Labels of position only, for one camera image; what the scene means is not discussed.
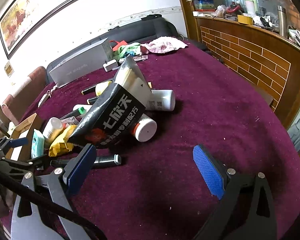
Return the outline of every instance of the white charger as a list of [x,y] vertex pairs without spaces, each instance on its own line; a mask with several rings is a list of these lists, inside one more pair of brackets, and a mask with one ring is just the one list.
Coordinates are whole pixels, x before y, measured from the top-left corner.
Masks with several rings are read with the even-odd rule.
[[116,67],[118,67],[118,63],[115,59],[103,64],[103,68],[105,69],[106,72],[109,72]]

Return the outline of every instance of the white wall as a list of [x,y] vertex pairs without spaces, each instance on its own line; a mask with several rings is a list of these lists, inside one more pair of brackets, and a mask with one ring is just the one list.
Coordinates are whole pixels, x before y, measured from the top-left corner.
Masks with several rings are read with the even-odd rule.
[[[0,0],[0,17],[12,1]],[[137,20],[136,14],[151,14],[154,10],[160,13],[158,9],[186,36],[179,0],[78,0],[46,21],[21,45],[10,59],[14,69],[10,78],[4,72],[8,60],[0,41],[0,103],[11,93],[12,82],[18,82],[38,66],[47,67],[71,49],[116,26],[109,23],[130,15]]]

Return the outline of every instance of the gray box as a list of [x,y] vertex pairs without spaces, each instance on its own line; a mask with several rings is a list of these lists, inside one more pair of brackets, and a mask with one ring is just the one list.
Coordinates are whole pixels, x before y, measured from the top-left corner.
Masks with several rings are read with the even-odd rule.
[[50,70],[49,74],[58,88],[103,67],[105,62],[113,59],[107,38],[97,41],[88,47],[61,61],[56,67]]

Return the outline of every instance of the green cloth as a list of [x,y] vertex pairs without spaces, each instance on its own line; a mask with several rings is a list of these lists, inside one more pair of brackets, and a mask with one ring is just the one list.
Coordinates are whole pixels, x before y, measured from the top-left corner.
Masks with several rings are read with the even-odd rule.
[[119,49],[114,52],[113,59],[119,61],[120,58],[124,58],[124,55],[126,55],[126,53],[131,51],[135,52],[136,55],[139,55],[141,53],[140,45],[141,45],[140,43],[135,42],[132,44],[120,46]]

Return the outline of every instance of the brick pattern panel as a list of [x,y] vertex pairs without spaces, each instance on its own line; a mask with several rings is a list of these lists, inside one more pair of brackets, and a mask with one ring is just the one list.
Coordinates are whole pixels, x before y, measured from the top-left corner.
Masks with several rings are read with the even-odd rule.
[[201,27],[202,42],[213,56],[243,78],[256,84],[274,97],[274,111],[285,87],[290,62],[249,41],[226,33]]

